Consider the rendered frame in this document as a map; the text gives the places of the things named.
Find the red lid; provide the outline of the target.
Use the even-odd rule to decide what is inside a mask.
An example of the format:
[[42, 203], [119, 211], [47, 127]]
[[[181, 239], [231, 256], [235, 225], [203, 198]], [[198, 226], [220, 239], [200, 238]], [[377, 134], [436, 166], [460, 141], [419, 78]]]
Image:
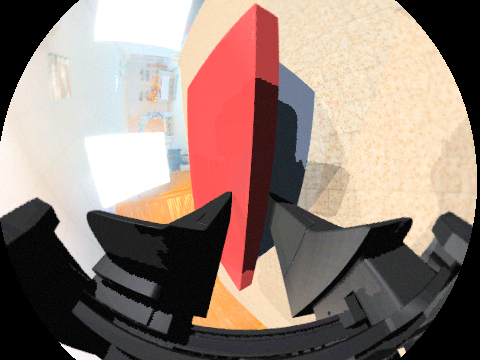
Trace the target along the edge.
[[220, 263], [243, 291], [259, 256], [279, 103], [279, 17], [253, 4], [188, 87], [188, 152], [195, 209], [232, 191]]

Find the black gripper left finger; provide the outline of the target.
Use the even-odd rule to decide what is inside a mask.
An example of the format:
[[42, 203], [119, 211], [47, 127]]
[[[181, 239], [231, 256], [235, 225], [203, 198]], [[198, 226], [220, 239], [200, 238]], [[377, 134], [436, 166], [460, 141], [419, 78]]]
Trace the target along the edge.
[[105, 253], [171, 275], [193, 316], [207, 317], [231, 223], [232, 191], [168, 224], [88, 211], [87, 223]]

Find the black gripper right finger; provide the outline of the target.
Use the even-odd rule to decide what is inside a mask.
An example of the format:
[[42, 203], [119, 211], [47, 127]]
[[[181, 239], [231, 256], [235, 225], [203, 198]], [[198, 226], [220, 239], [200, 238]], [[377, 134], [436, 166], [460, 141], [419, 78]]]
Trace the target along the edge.
[[269, 193], [268, 225], [287, 289], [291, 317], [312, 315], [365, 252], [405, 240], [411, 217], [343, 228]]

